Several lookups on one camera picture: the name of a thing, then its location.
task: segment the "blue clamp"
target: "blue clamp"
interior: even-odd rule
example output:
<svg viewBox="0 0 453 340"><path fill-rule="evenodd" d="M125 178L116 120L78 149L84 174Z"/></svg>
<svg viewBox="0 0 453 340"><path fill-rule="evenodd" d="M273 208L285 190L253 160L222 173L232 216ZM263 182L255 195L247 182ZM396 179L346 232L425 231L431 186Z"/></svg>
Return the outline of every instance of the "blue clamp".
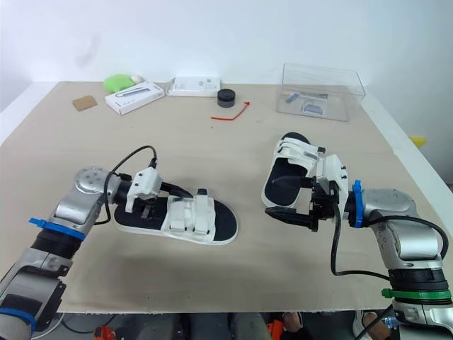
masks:
<svg viewBox="0 0 453 340"><path fill-rule="evenodd" d="M46 220L39 220L37 218L30 218L30 223L37 225L39 228L53 230L54 232L61 232L63 234L75 237L77 239L85 240L86 235L83 232L78 232L77 230L65 227L64 225L58 225L56 223L51 223Z"/></svg>
<svg viewBox="0 0 453 340"><path fill-rule="evenodd" d="M362 201L362 181L355 180L352 186L352 191L355 196L355 224L354 228L361 228L363 221L363 201Z"/></svg>
<svg viewBox="0 0 453 340"><path fill-rule="evenodd" d="M31 325L32 333L35 331L36 320L35 320L35 317L32 316L31 314L28 314L21 310L15 310L13 308L0 308L0 314L11 315L12 317L18 317L19 319L22 319L23 321L25 321L25 323Z"/></svg>

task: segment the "wooden table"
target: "wooden table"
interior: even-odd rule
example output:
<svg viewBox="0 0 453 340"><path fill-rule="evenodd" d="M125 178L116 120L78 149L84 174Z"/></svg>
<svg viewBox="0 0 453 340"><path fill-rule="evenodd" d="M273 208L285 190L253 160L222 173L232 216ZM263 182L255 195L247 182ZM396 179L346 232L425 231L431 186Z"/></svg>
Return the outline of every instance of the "wooden table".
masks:
<svg viewBox="0 0 453 340"><path fill-rule="evenodd" d="M112 168L133 149L151 144L165 181L194 192L205 187L232 208L239 234L225 246L128 234L114 223L94 227L64 278L63 312L245 312L347 310L386 307L387 282L330 272L333 223L319 232L286 225L264 213L260 192L273 147L286 132L305 135L336 153L350 184L397 188L412 196L421 217L440 223L434 210L360 108L348 123L275 112L275 87L229 86L236 105L214 98L166 97L119 116L104 103L101 83L59 83L0 148L0 276L33 242L30 217L47 218L87 165ZM72 100L92 95L98 105L77 112ZM243 101L251 106L232 122ZM122 170L146 166L144 152ZM307 209L309 193L299 207ZM445 267L452 267L447 256ZM338 269L386 273L374 234L343 223ZM452 271L446 271L448 279Z"/></svg>

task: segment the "green clamp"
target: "green clamp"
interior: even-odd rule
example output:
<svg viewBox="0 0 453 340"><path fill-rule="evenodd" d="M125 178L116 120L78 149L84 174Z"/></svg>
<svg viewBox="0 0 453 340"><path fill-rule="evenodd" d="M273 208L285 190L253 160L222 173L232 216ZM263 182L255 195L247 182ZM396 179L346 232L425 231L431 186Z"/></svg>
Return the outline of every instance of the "green clamp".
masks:
<svg viewBox="0 0 453 340"><path fill-rule="evenodd" d="M413 300L442 300L450 299L452 294L449 290L443 290L441 292L413 292L413 291L402 291L383 289L381 291L382 296L387 299L391 298L402 298L402 299L413 299Z"/></svg>

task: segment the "red wire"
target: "red wire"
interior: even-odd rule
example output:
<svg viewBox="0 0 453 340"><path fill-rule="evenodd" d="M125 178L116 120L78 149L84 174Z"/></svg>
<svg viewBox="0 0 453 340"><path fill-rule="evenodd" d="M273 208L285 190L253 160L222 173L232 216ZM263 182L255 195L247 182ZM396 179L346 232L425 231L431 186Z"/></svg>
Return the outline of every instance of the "red wire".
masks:
<svg viewBox="0 0 453 340"><path fill-rule="evenodd" d="M222 117L211 117L211 119L217 119L217 120L228 120L228 121L231 121L231 120L235 120L236 118L238 118L246 109L247 107L250 106L250 101L244 101L243 102L245 104L245 106L242 108L241 111L239 111L239 113L237 115L235 115L233 118L222 118Z"/></svg>

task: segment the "green object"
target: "green object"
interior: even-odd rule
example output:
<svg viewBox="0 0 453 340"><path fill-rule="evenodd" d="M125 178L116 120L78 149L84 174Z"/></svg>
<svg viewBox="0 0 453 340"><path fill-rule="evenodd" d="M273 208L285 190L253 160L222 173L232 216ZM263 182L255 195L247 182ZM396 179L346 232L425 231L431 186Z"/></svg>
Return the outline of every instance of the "green object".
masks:
<svg viewBox="0 0 453 340"><path fill-rule="evenodd" d="M112 94L134 85L134 82L130 80L130 76L127 76L126 74L116 74L104 80L104 89Z"/></svg>
<svg viewBox="0 0 453 340"><path fill-rule="evenodd" d="M402 299L415 299L415 300L441 300L450 299L452 294L449 290L442 292L404 292L402 290L383 289L382 296L387 299L402 298Z"/></svg>

